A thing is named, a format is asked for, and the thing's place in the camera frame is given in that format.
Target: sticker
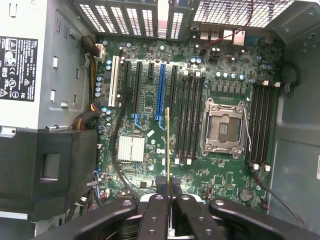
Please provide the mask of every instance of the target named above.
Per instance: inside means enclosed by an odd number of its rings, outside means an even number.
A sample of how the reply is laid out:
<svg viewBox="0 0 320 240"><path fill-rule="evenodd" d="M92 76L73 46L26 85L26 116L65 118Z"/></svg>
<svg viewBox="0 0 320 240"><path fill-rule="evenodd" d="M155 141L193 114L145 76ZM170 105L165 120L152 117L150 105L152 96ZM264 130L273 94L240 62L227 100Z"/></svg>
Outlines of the sticker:
<svg viewBox="0 0 320 240"><path fill-rule="evenodd" d="M316 172L316 179L320 180L320 155L318 156L318 168Z"/></svg>
<svg viewBox="0 0 320 240"><path fill-rule="evenodd" d="M151 131L147 134L147 137L150 138L154 133L155 133L155 131L151 130Z"/></svg>
<svg viewBox="0 0 320 240"><path fill-rule="evenodd" d="M0 100L35 101L38 40L0 36Z"/></svg>

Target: cpu socket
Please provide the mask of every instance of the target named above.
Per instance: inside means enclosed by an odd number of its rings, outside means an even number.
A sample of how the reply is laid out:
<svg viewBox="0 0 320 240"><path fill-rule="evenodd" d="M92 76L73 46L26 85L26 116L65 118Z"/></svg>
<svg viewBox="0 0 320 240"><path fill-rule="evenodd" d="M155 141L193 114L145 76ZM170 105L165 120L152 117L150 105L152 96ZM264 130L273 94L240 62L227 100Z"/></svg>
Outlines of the cpu socket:
<svg viewBox="0 0 320 240"><path fill-rule="evenodd" d="M244 151L246 134L245 102L238 105L216 104L212 98L205 103L200 146L205 157L210 152L232 154L238 159Z"/></svg>

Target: power supply label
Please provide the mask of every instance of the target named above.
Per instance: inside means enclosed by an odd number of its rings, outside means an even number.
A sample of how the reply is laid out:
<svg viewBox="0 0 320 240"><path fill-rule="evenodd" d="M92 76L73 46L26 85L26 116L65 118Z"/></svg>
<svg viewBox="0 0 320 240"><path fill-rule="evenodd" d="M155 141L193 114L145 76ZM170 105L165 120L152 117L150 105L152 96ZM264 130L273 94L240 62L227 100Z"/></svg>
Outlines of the power supply label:
<svg viewBox="0 0 320 240"><path fill-rule="evenodd" d="M0 36L0 100L35 101L38 40Z"/></svg>

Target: motherboard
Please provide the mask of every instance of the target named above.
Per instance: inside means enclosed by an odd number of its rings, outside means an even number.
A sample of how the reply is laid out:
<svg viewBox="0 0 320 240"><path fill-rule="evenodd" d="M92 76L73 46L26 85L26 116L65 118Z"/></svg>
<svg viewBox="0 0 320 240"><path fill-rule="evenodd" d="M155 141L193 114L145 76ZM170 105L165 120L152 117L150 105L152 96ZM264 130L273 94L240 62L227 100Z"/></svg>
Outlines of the motherboard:
<svg viewBox="0 0 320 240"><path fill-rule="evenodd" d="M113 165L110 141L124 89L132 90L116 142L116 159L140 195L157 176L176 176L183 193L208 203L225 197L262 210L276 120L281 42L246 36L245 45L191 39L172 43L102 37L95 101L101 107L97 159L100 194L131 198Z"/></svg>

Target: green circuit board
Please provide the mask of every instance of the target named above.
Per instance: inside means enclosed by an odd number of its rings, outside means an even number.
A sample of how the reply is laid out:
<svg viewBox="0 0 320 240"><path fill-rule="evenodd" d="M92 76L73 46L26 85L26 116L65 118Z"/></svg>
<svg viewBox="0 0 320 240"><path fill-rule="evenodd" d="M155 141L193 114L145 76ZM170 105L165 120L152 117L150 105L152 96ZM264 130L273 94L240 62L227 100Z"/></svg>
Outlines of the green circuit board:
<svg viewBox="0 0 320 240"><path fill-rule="evenodd" d="M162 128L166 128L165 108L170 106L172 98L172 117L170 118L169 148L170 148L170 176L177 176L181 179L181 188L184 193L199 195L204 201L209 202L215 196L225 197L235 202L245 204L239 198L240 189L249 189L252 198L249 204L261 210L259 203L261 198L266 197L263 189L257 188L257 185L247 170L245 164L246 151L248 150L247 138L244 141L244 151L237 159L232 154L210 152L207 156L202 155L200 147L200 135L203 124L203 111L208 98L212 98L216 104L236 106L241 101L245 105L247 121L250 122L251 98L253 86L250 80L267 80L277 82L279 74L273 68L264 69L262 64L274 65L282 57L283 45L281 42L275 44L264 44L264 40L258 37L246 39L244 46L233 45L231 42L221 42L210 46L206 52L201 52L207 42L191 40L187 43L168 43L165 41L154 41L145 39L130 39L119 37L101 38L99 43L107 40L106 60L112 60L113 56L124 57L125 61L131 62L131 77L127 80L127 86L131 87L133 95L136 94L135 81L138 62L141 62L142 72L139 86L138 105L136 113L138 114L138 124L132 117L134 100L126 108L126 114L123 119L118 134L117 148L119 138L121 137L139 137L144 139L144 150L142 161L121 161L119 165L129 184L140 194L154 193L156 191L155 177L166 174L166 131L160 128L159 121L156 120L156 111L159 93L159 81L161 74L161 64L165 68L165 84L163 91L163 107L161 115L163 121ZM191 58L200 59L201 62L191 64ZM149 63L154 64L153 76L148 77ZM173 66L177 68L177 78L175 82L174 94L171 90ZM198 73L198 83L202 81L202 91L195 98L199 99L200 107L192 104L190 97L190 108L199 114L199 123L197 126L198 137L195 139L194 133L179 134L180 109L186 101L186 95L193 93L193 88L188 91L188 78L186 72L196 75ZM118 76L118 90L120 95L116 100L116 107L108 107L111 71L106 70L106 61L98 64L97 75L102 77L100 81L100 96L96 101L100 102L101 107L108 109L107 114L102 115L99 122L99 141L101 149L98 155L98 169L101 176L100 189L110 189L110 198L131 198L132 195L124 188L112 164L111 152L109 148L110 136L119 115L120 106L123 102L123 92L125 87L125 67L120 66ZM276 110L278 101L278 89L275 90L272 102L272 115L270 121L276 120ZM270 140L267 150L266 163L270 163L272 156L274 124L270 128ZM190 138L190 145L195 149L195 155L192 162L187 164L181 157L176 162L177 157L177 139L183 140ZM268 183L269 173L260 171L261 179ZM211 187L212 195L208 195L208 187Z"/></svg>

